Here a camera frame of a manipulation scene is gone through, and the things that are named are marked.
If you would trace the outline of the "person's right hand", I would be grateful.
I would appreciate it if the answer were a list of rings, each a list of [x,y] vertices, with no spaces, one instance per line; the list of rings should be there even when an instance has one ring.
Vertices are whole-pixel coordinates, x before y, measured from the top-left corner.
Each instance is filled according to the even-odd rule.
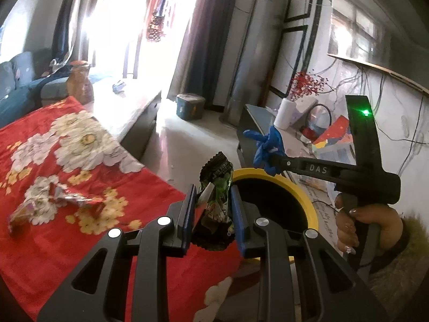
[[[356,225],[378,224],[380,226],[379,253],[384,254],[400,240],[404,224],[397,211],[383,204],[370,204],[347,211],[343,194],[338,194],[334,206],[339,209],[336,216],[337,248],[342,253],[356,254],[359,239]]]

